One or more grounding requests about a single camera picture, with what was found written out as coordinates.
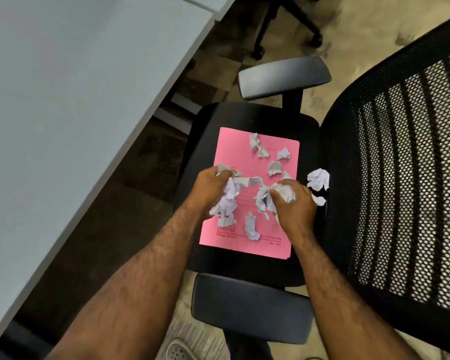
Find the person's right hand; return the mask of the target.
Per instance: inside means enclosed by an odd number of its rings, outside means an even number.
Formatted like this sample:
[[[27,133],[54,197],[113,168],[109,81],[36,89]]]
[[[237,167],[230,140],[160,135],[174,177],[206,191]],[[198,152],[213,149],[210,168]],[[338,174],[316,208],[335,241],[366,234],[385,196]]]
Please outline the person's right hand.
[[[276,206],[280,226],[294,247],[302,245],[306,239],[314,239],[313,226],[317,205],[287,204]]]

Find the person's left hand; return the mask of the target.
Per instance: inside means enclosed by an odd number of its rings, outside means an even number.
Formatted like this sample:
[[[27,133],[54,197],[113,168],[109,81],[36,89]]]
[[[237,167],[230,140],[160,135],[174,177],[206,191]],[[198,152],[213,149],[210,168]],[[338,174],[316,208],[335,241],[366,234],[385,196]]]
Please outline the person's left hand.
[[[209,168],[199,172],[192,190],[186,199],[187,206],[197,210],[202,221],[211,218],[209,211],[223,196],[209,193]]]

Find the large white paper wad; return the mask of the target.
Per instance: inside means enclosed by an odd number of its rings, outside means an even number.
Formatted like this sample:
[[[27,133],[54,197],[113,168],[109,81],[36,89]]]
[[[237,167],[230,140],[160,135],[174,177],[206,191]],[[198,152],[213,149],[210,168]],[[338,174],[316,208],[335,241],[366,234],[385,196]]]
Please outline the large white paper wad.
[[[249,186],[251,178],[244,177],[241,172],[219,163],[216,176],[219,176],[223,171],[231,171],[232,176],[228,179],[223,189],[222,198],[210,209],[209,215],[218,218],[229,218],[238,206],[236,198],[242,190]]]

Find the person's right forearm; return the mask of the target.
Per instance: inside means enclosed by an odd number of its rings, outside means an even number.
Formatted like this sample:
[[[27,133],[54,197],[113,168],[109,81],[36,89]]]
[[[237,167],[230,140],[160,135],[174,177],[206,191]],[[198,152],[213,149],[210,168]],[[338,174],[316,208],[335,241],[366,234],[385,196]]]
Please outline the person's right forearm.
[[[354,290],[310,230],[287,233],[330,360],[422,360]]]

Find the person's left forearm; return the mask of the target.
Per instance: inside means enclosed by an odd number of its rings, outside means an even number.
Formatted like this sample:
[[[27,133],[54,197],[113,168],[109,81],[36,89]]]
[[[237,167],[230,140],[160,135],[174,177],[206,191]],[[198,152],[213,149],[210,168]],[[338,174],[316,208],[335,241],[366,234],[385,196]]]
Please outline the person's left forearm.
[[[45,360],[154,360],[174,313],[193,233],[209,211],[187,199],[84,305]]]

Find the pink file folder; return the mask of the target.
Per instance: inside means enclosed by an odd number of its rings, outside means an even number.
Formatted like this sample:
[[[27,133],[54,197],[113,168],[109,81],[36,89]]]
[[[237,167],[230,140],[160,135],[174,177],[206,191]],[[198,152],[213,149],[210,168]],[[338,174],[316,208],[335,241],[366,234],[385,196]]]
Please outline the pink file folder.
[[[271,162],[277,161],[277,153],[285,148],[290,156],[279,160],[281,171],[296,179],[300,143],[288,138],[254,134],[258,146],[269,154],[268,157],[259,157],[258,148],[252,149],[250,145],[251,136],[251,132],[220,128],[214,164],[223,163],[250,181],[235,199],[237,207],[233,211],[233,224],[224,226],[226,220],[220,217],[206,220],[199,244],[287,260],[291,256],[291,243],[276,221],[274,213],[269,210],[266,213],[259,211],[254,197],[261,185],[257,182],[253,186],[252,181],[254,177],[260,177],[264,185],[272,186],[283,179],[283,173],[268,175],[268,167]]]

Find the black office chair seat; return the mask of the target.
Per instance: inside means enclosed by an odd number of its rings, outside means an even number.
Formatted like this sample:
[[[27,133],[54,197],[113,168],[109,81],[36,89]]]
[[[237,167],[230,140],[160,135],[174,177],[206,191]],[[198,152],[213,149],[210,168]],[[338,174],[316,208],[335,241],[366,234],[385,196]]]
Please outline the black office chair seat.
[[[298,141],[295,178],[302,184],[305,184],[309,172],[325,168],[320,127],[313,117],[249,102],[212,103],[200,110],[192,124],[174,196],[174,211],[191,192],[198,173],[214,165],[220,128]],[[289,258],[276,259],[216,248],[200,244],[199,231],[194,236],[187,268],[197,273],[255,282],[275,288],[299,287],[305,284],[294,249],[291,249]]]

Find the black mesh chair backrest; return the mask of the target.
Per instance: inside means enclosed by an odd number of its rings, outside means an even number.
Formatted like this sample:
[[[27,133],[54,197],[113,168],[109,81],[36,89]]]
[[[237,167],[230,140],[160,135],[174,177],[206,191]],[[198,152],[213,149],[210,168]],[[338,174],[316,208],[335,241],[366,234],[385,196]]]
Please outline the black mesh chair backrest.
[[[450,353],[450,19],[354,81],[320,129],[324,251],[392,327]]]

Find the black wheeled chair base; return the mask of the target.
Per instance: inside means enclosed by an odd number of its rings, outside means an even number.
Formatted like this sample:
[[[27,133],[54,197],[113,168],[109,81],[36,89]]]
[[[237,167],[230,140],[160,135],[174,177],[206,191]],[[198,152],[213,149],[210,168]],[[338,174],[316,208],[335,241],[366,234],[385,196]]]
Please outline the black wheeled chair base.
[[[255,60],[261,60],[264,56],[265,49],[261,45],[261,42],[270,25],[270,22],[276,18],[277,12],[280,7],[285,9],[295,19],[303,24],[309,31],[312,32],[312,39],[307,43],[311,48],[316,49],[321,47],[323,44],[323,35],[320,28],[311,20],[308,14],[304,12],[294,0],[269,0],[269,7],[264,16],[262,25],[258,31],[253,51],[251,53],[252,58]]]

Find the white perforated shoe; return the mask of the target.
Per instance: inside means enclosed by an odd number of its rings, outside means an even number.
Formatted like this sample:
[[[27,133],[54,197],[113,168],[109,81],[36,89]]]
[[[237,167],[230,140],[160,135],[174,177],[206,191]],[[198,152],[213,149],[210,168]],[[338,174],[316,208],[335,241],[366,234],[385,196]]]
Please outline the white perforated shoe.
[[[199,360],[180,339],[173,339],[166,349],[166,360]]]

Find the grey desk frame bar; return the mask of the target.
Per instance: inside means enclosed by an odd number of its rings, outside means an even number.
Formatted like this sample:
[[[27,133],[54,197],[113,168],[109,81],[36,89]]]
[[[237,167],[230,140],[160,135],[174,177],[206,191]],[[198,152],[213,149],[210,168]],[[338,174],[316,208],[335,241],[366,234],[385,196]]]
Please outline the grey desk frame bar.
[[[199,104],[187,97],[174,93],[169,100],[163,101],[152,116],[181,133],[189,135],[193,121],[201,108]]]

